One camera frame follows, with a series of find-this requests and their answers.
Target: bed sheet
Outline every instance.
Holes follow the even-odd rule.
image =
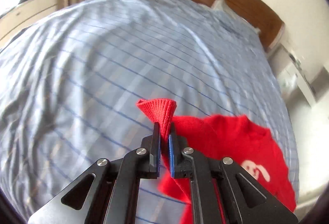
[[[18,34],[0,53],[0,188],[25,220],[99,158],[152,133],[139,99],[176,115],[246,114],[270,128],[298,197],[286,106],[258,36],[190,0],[86,0]],[[142,180],[137,223],[178,223],[184,203]]]

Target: metal screw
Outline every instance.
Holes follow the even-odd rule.
[[[107,164],[107,160],[105,158],[100,158],[100,159],[98,159],[97,164],[99,166],[104,166]]]
[[[139,155],[141,155],[141,154],[145,154],[145,153],[146,153],[146,149],[145,149],[145,148],[138,148],[138,149],[136,150],[136,153],[139,154]]]
[[[186,148],[184,148],[183,151],[184,151],[184,153],[187,153],[187,154],[191,154],[194,152],[193,148],[191,148],[191,147],[186,147]]]
[[[223,163],[226,165],[230,165],[233,163],[233,160],[230,157],[225,157],[225,158],[223,158]]]

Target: white floor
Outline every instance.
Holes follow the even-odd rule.
[[[329,181],[329,91],[312,108],[297,92],[287,108],[299,157],[300,201],[305,201],[315,197]]]

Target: red sweater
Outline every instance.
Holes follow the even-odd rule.
[[[170,123],[174,122],[177,135],[187,138],[190,147],[214,159],[231,157],[288,209],[294,211],[296,208],[288,168],[269,129],[254,124],[245,115],[230,117],[217,114],[205,118],[173,116],[176,102],[169,99],[139,100],[137,107],[152,122],[160,123],[162,158],[168,169],[167,141]],[[167,172],[159,190],[187,202],[181,224],[193,223],[188,179],[174,180]]]

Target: white pillow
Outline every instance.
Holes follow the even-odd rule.
[[[225,2],[225,0],[215,0],[211,6],[213,10],[220,10],[226,12],[228,15],[230,15],[233,19],[241,21],[243,24],[248,26],[250,29],[252,29],[256,34],[260,34],[261,30],[257,27],[252,26],[248,21],[239,15],[237,15],[234,10],[232,10]]]

